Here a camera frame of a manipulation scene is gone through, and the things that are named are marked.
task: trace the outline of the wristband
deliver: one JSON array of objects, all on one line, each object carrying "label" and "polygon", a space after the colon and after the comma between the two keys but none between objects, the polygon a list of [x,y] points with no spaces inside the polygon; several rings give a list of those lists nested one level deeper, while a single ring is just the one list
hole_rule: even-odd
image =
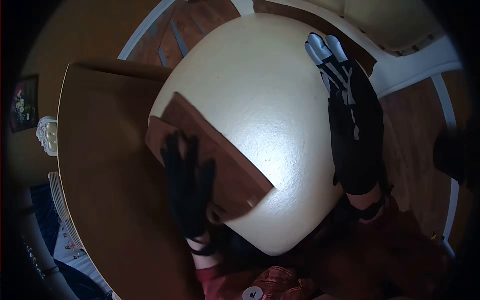
[{"label": "wristband", "polygon": [[213,255],[215,254],[216,252],[216,247],[215,247],[215,244],[210,241],[205,247],[203,247],[201,250],[194,250],[190,247],[190,252],[192,252],[193,254],[195,255],[199,255],[199,256],[210,256],[210,255]]},{"label": "wristband", "polygon": [[358,219],[364,219],[365,221],[371,220],[377,215],[380,208],[385,204],[385,196],[382,194],[380,201],[372,203],[369,207],[361,210],[352,206],[356,210]]}]

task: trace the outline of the wrist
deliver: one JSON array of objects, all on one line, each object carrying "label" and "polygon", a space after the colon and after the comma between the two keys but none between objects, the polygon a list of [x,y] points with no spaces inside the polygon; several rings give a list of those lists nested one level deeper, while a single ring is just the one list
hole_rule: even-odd
[{"label": "wrist", "polygon": [[201,236],[195,238],[186,238],[188,245],[193,250],[199,251],[210,243],[210,234],[205,231]]},{"label": "wrist", "polygon": [[380,208],[378,209],[377,214],[376,214],[373,218],[371,218],[370,220],[364,220],[364,219],[361,218],[361,219],[359,220],[359,222],[360,222],[360,223],[363,223],[363,224],[368,224],[368,223],[370,223],[370,222],[375,221],[375,220],[378,219],[381,215],[383,215],[384,210],[385,210],[385,206],[386,206],[385,203],[384,203],[382,206],[380,206]]},{"label": "wrist", "polygon": [[382,192],[380,191],[380,186],[377,183],[371,191],[363,195],[352,195],[347,193],[348,200],[353,207],[364,210],[367,209],[373,203],[376,203],[381,200]]}]

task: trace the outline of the flower painting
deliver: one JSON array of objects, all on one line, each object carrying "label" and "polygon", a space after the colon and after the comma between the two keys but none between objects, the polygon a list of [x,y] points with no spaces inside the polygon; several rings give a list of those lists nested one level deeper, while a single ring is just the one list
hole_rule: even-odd
[{"label": "flower painting", "polygon": [[13,133],[37,126],[37,88],[37,75],[22,78],[17,83],[10,107],[10,128]]}]

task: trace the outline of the gloved hand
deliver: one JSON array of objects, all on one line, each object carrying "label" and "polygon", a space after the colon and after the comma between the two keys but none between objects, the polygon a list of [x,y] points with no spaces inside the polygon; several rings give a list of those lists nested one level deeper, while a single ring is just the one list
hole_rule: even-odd
[{"label": "gloved hand", "polygon": [[187,150],[182,157],[179,151],[180,133],[168,135],[166,148],[160,150],[168,181],[168,208],[171,217],[180,227],[184,237],[192,239],[206,230],[206,207],[212,199],[215,161],[209,160],[197,168],[198,139],[187,139]]},{"label": "gloved hand", "polygon": [[362,195],[384,179],[383,111],[372,84],[355,60],[349,60],[334,36],[310,33],[305,49],[320,69],[330,94],[328,115],[335,178],[348,194]]}]

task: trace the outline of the person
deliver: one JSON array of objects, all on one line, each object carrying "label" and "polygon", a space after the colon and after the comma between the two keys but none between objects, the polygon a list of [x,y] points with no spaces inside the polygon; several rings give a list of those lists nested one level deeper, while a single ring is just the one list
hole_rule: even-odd
[{"label": "person", "polygon": [[207,300],[308,300],[323,293],[340,299],[429,299],[446,273],[445,253],[422,235],[411,211],[399,211],[390,195],[382,160],[383,111],[372,85],[336,37],[325,39],[328,46],[311,33],[305,49],[330,95],[334,184],[346,193],[334,210],[348,217],[334,222],[320,243],[302,249],[297,255],[302,263],[279,259],[268,267],[229,269],[205,215],[215,161],[198,166],[195,136],[177,132],[165,140],[161,155],[170,214],[191,248]]}]

